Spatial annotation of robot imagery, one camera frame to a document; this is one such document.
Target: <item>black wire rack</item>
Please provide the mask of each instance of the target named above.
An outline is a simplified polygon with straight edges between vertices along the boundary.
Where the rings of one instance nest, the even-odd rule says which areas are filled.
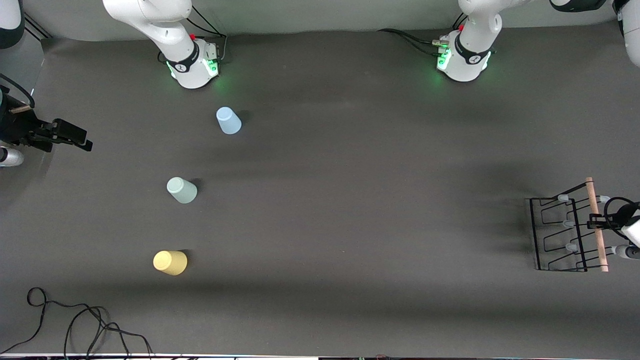
[[[529,213],[536,270],[587,272],[600,268],[595,230],[589,228],[589,197],[576,200],[572,195],[587,186],[589,181],[574,186],[554,197],[529,199]],[[596,196],[598,202],[608,197]],[[605,247],[611,255],[611,247]]]

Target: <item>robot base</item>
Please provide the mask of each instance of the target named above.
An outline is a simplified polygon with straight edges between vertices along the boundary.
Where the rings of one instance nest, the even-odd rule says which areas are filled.
[[[187,89],[197,89],[205,86],[209,80],[218,76],[220,64],[218,63],[218,49],[216,44],[210,44],[202,39],[194,40],[200,52],[198,59],[187,72],[177,72],[169,66],[171,76]]]
[[[460,34],[460,31],[454,30],[449,34],[441,36],[440,40],[453,44],[458,34]],[[490,56],[491,52],[477,64],[469,65],[465,58],[457,52],[455,46],[449,46],[438,58],[436,68],[455,81],[472,81],[480,75],[482,70],[486,69],[486,64]]]

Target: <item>connector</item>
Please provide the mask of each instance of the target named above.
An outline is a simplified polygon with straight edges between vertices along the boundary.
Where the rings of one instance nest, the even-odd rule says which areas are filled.
[[[449,41],[448,40],[432,40],[431,45],[444,47],[446,49],[449,47]]]

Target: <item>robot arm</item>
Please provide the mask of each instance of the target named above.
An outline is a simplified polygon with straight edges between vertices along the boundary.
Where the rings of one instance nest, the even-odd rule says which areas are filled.
[[[502,30],[499,12],[532,0],[458,0],[468,20],[464,30],[440,37],[452,44],[438,61],[438,70],[456,81],[472,81],[486,68],[493,42]]]
[[[104,0],[109,15],[136,28],[171,61],[193,52],[194,43],[180,20],[191,14],[191,0]]]
[[[531,0],[458,0],[468,20],[463,30],[440,37],[437,69],[456,81],[472,81],[486,68],[490,49],[502,29],[500,12]],[[585,12],[599,9],[606,0],[549,0],[561,12]],[[640,67],[640,0],[612,0],[625,37],[627,54]]]
[[[192,39],[179,23],[191,14],[191,0],[102,0],[109,15],[142,32],[167,59],[172,76],[185,88],[200,88],[218,75],[214,44]]]
[[[616,200],[622,200],[626,204],[610,214],[609,207]],[[610,229],[629,241],[628,245],[613,246],[611,250],[621,258],[640,260],[640,202],[612,197],[604,204],[603,214],[591,214],[587,225],[589,229]]]
[[[0,0],[0,49],[17,44],[23,32],[22,0]]]
[[[549,0],[561,12],[588,12],[599,9],[606,0]],[[640,67],[640,0],[612,0],[620,31],[625,38],[629,59]]]
[[[640,0],[613,0],[631,62],[640,67]]]

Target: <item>black band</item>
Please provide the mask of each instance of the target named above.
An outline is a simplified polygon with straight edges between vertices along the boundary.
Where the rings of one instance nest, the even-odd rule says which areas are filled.
[[[625,255],[630,259],[640,259],[640,249],[636,246],[627,247]]]
[[[551,6],[559,12],[579,13],[598,10],[607,0],[570,0],[564,5],[555,5],[551,0]]]
[[[18,44],[24,33],[24,9],[22,8],[22,0],[18,1],[20,6],[20,24],[15,29],[0,28],[0,49],[8,49]]]
[[[454,42],[454,45],[456,46],[456,51],[458,52],[458,54],[462,55],[462,57],[465,59],[465,61],[469,65],[475,65],[477,63],[480,63],[480,61],[484,59],[484,57],[489,53],[489,50],[491,49],[489,48],[481,53],[474,53],[471,50],[467,50],[465,49],[464,46],[462,46],[462,43],[460,42],[460,34],[456,36],[456,41]]]
[[[613,11],[617,13],[622,10],[622,7],[625,6],[629,0],[613,0]]]
[[[191,55],[189,55],[188,58],[181,61],[171,61],[167,59],[166,62],[168,62],[169,65],[171,65],[171,67],[173,67],[177,72],[188,72],[191,66],[198,59],[199,54],[200,54],[200,47],[198,46],[198,44],[193,42],[193,52],[191,53]]]

